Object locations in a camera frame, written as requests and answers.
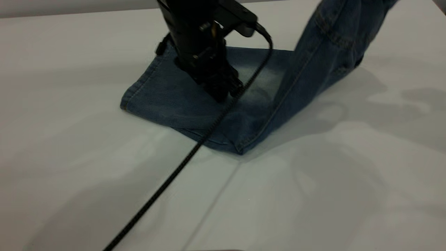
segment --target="denim fabric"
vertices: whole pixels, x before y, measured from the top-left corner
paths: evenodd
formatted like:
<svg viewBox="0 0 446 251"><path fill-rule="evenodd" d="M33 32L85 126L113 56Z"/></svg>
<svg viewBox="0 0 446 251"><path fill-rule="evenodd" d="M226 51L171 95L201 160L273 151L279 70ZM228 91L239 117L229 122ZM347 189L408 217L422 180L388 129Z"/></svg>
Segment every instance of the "denim fabric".
<svg viewBox="0 0 446 251"><path fill-rule="evenodd" d="M356 68L397 0L323 0L294 51L269 63L205 146L244 154ZM246 82L264 49L230 48L227 58ZM173 60L168 46L125 93L121 108L199 140L229 102L216 103Z"/></svg>

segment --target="stitching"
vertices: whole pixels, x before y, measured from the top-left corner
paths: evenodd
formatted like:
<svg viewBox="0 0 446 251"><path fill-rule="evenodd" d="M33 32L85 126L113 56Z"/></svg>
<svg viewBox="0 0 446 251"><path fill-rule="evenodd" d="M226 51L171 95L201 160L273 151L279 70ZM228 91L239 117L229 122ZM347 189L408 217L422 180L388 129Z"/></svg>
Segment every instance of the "stitching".
<svg viewBox="0 0 446 251"><path fill-rule="evenodd" d="M157 70L157 68L161 65L161 63L164 62L164 60L170 55L170 52L172 51L172 47L169 48L169 50L167 51L167 54L165 56L163 56L155 65L155 67L152 69L152 71L150 72L150 74L147 76L146 80L141 84L141 86L130 96L130 98L128 98L127 102L124 105L124 110L127 111L127 105L129 104L130 100L132 100L132 98L134 96L136 96L141 89L145 86L145 84L150 80L150 78L153 76L153 74L155 73L155 71Z"/></svg>
<svg viewBox="0 0 446 251"><path fill-rule="evenodd" d="M334 31L321 16L320 12L317 12L316 15L316 25L321 29L322 33L330 39L330 41L347 50L351 50L355 46L355 41L343 38L339 33Z"/></svg>

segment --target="folded jeans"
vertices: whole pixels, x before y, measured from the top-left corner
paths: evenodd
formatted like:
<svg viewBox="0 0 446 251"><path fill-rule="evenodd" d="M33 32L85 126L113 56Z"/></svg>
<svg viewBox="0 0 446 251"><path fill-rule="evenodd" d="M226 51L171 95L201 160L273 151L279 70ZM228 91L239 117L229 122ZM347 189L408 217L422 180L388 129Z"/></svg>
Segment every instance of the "folded jeans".
<svg viewBox="0 0 446 251"><path fill-rule="evenodd" d="M239 155L354 70L397 0L323 0L294 51L273 55L205 146ZM265 49L228 47L227 59L246 82ZM121 108L198 141L227 103L216 103L174 64L168 45L124 93Z"/></svg>

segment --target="jeans seam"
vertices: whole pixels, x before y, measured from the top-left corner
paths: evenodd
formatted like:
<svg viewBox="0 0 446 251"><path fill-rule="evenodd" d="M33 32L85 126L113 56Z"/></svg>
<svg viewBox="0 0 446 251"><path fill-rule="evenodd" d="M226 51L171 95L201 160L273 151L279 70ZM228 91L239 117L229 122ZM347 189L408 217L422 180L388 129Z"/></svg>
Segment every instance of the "jeans seam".
<svg viewBox="0 0 446 251"><path fill-rule="evenodd" d="M330 41L335 45L347 50L351 50L355 46L354 40L344 38L342 35L334 31L333 26L335 24L334 23L332 25L328 24L319 10L316 11L315 22L316 25L321 29L322 33L324 33L330 39Z"/></svg>
<svg viewBox="0 0 446 251"><path fill-rule="evenodd" d="M127 100L127 102L125 102L125 105L124 105L124 110L126 110L127 111L127 105L129 104L129 102L130 102L130 100L132 100L132 98L134 97L134 96L136 96L140 91L141 91L141 89L145 86L145 84L150 80L150 78L153 76L153 74L156 72L156 70L157 70L157 68L164 62L164 59L166 59L169 55L170 55L170 52L172 51L172 48L169 48L169 50L167 51L167 54L165 55L165 56L162 56L162 58L160 59L160 61L158 62L158 64L156 64L155 65L155 67L153 68L153 70L150 72L150 74L147 76L147 78L145 79L145 81L142 83L142 85L128 98L128 100Z"/></svg>

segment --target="jeans leg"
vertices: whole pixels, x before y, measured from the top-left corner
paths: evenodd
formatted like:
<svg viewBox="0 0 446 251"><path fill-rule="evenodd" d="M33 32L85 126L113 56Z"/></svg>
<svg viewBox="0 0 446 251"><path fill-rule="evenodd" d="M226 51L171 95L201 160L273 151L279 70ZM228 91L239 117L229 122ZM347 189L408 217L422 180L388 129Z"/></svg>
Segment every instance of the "jeans leg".
<svg viewBox="0 0 446 251"><path fill-rule="evenodd" d="M290 59L261 130L236 144L244 153L356 68L397 0L323 0Z"/></svg>

